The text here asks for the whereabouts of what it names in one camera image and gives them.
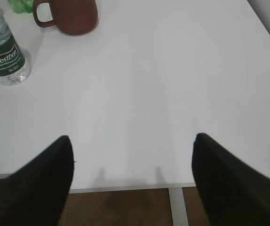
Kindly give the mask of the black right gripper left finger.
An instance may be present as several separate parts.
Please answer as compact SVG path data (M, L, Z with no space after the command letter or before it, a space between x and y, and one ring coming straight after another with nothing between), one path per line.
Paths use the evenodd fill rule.
M74 174L67 135L0 181L0 226L56 226Z

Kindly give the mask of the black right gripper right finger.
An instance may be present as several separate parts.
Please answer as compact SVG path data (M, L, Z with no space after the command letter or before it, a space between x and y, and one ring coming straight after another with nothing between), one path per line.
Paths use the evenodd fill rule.
M191 169L213 226L270 226L270 178L206 133L193 144Z

